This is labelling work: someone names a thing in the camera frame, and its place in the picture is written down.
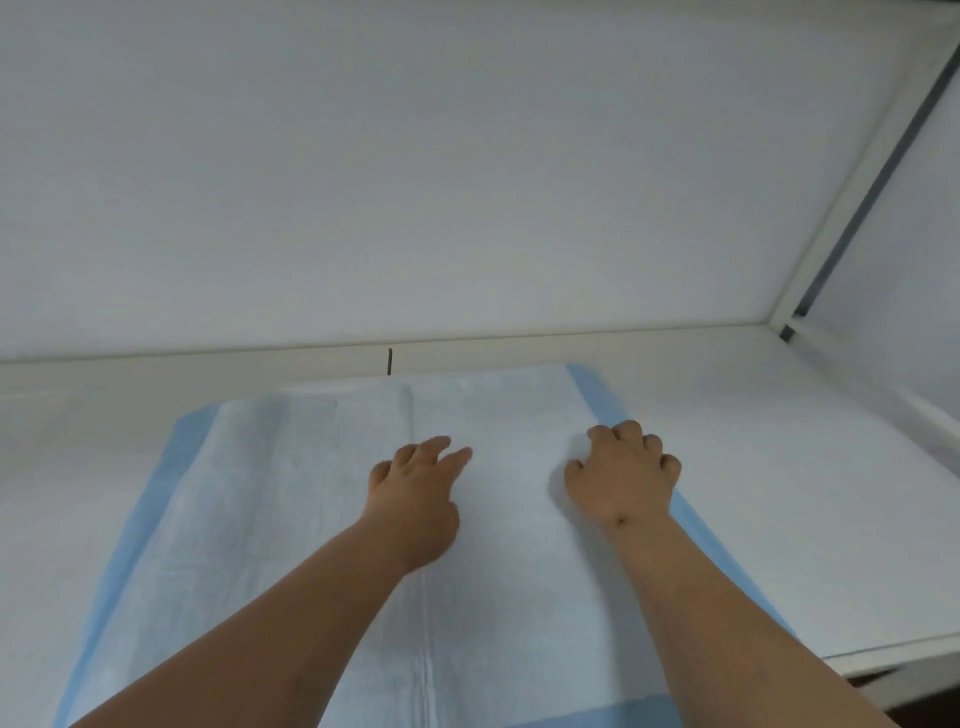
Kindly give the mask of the person's left hand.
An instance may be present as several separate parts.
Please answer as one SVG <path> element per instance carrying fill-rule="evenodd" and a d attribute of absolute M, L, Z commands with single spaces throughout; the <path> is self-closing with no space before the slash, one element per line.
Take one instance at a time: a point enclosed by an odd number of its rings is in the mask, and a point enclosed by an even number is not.
<path fill-rule="evenodd" d="M 403 575 L 433 563 L 452 546 L 460 528 L 452 489 L 474 456 L 468 446 L 455 451 L 449 446 L 437 464 L 411 464 L 416 444 L 394 453 L 389 476 L 367 491 L 358 519 Z"/>

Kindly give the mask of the person's right hand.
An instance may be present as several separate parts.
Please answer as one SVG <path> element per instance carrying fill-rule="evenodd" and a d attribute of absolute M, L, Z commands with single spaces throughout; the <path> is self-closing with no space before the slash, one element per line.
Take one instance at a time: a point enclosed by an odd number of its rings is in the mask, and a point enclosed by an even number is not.
<path fill-rule="evenodd" d="M 605 531 L 664 523 L 678 483 L 668 483 L 661 470 L 668 455 L 663 440 L 644 432 L 644 444 L 619 442 L 611 428 L 597 424 L 586 432 L 584 473 L 565 489 L 572 504 Z"/>

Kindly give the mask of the white pad with blue border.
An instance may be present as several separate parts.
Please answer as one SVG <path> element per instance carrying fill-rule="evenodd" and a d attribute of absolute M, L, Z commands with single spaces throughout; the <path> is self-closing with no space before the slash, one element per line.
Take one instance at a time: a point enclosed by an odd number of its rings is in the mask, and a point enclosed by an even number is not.
<path fill-rule="evenodd" d="M 318 728 L 684 728 L 634 593 L 562 467 L 628 418 L 542 365 L 266 394 L 180 418 L 107 563 L 67 728 L 351 525 L 371 462 L 437 434 L 473 458 L 461 526 L 363 637 Z"/>

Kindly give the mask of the person's right forearm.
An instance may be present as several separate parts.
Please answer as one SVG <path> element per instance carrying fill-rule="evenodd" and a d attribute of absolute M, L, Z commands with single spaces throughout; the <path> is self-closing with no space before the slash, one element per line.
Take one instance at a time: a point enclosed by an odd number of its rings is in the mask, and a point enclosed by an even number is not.
<path fill-rule="evenodd" d="M 899 728 L 668 515 L 603 522 L 685 728 Z"/>

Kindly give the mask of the person's left forearm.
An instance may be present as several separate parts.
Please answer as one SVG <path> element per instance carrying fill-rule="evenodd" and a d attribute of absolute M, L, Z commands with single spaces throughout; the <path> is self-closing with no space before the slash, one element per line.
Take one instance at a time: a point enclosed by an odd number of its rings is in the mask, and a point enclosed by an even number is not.
<path fill-rule="evenodd" d="M 317 728 L 409 570 L 397 534 L 362 518 L 71 728 Z"/>

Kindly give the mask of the white side rail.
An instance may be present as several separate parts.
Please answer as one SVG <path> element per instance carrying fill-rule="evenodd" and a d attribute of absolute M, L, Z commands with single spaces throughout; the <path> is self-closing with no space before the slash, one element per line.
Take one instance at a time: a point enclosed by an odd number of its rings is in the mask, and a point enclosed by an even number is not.
<path fill-rule="evenodd" d="M 810 347 L 831 379 L 864 397 L 878 414 L 929 455 L 945 457 L 960 469 L 960 419 L 897 382 L 881 366 L 858 357 L 841 338 L 806 317 L 790 317 L 780 333 L 790 334 L 791 339 Z"/>

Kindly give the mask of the white metal frame post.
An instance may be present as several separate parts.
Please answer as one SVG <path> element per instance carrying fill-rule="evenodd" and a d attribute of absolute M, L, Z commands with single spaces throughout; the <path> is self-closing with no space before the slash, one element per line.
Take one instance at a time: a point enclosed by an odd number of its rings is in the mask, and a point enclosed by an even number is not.
<path fill-rule="evenodd" d="M 912 54 L 902 82 L 779 295 L 768 326 L 783 342 L 797 334 L 794 319 L 810 313 L 959 70 L 960 17 L 932 32 Z"/>

